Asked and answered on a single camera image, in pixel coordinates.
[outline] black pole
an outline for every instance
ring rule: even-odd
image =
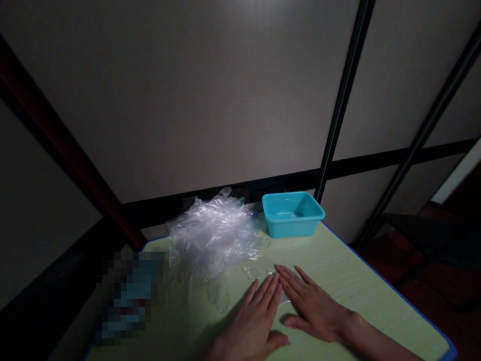
[[[455,95],[456,91],[461,86],[463,80],[471,69],[472,65],[476,61],[481,51],[481,21],[478,23],[474,33],[471,35],[468,43],[461,53],[454,68],[451,70],[448,78],[446,79],[441,91],[437,95],[433,105],[431,106],[428,114],[426,115],[420,129],[418,130],[416,137],[409,147],[409,154],[405,161],[398,167],[391,182],[384,191],[381,200],[376,206],[376,209],[371,214],[364,228],[362,229],[356,242],[364,242],[371,239],[374,236],[374,232],[377,229],[380,217],[386,209],[387,205],[391,201],[394,193],[401,184],[402,180],[406,176],[409,168],[413,163],[414,157],[422,149],[427,139],[431,135],[434,127],[441,118],[443,112],[447,108],[449,102]]]
[[[339,92],[337,93],[336,105],[334,106],[334,113],[332,115],[331,127],[329,128],[329,135],[327,137],[326,147],[324,148],[324,155],[322,157],[321,168],[319,169],[319,176],[314,198],[320,203],[324,188],[327,181],[327,169],[332,162],[334,150],[336,149],[337,139],[341,131],[342,121],[346,113],[347,102],[351,94],[352,84],[356,76],[357,65],[361,58],[362,47],[366,39],[369,22],[371,20],[374,9],[375,0],[361,0],[357,10],[356,21],[354,23],[354,30],[347,52],[346,63],[342,72],[341,84]]]

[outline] green tabletop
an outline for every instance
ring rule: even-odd
[[[166,243],[168,238],[152,241],[144,251],[163,249]],[[455,357],[451,342],[322,222],[313,236],[272,239],[263,254],[273,263],[303,267],[338,302],[362,314],[424,360]],[[271,268],[269,262],[264,260],[259,266],[262,277],[266,274],[263,268]],[[159,281],[145,330],[115,345],[92,348],[87,360],[193,359],[225,326],[251,284],[241,267],[232,267],[219,282],[227,290],[222,301],[228,307],[223,313],[209,301],[207,287],[191,285],[188,292],[188,284],[179,285],[169,290],[165,299],[165,287]],[[291,345],[273,353],[269,360],[357,359],[340,344],[322,342],[284,327],[280,318],[287,313],[295,313],[290,303],[279,307],[273,329],[289,336]]]

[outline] dark red wooden frame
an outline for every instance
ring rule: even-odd
[[[99,212],[111,218],[140,250],[147,242],[6,40],[0,36],[0,92],[7,106],[35,136]]]

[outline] plastic basin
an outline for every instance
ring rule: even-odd
[[[326,216],[307,192],[266,194],[262,206],[271,238],[311,236]]]

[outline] plastic bag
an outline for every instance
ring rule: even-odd
[[[210,202],[196,197],[187,212],[167,223],[171,279],[215,290],[209,300],[226,299],[216,296],[219,289],[225,293],[225,285],[215,283],[233,265],[242,266],[251,280],[260,276],[258,265],[273,269],[272,261],[260,252],[269,242],[261,233],[263,225],[244,205],[244,198],[229,197],[230,192],[226,187]]]

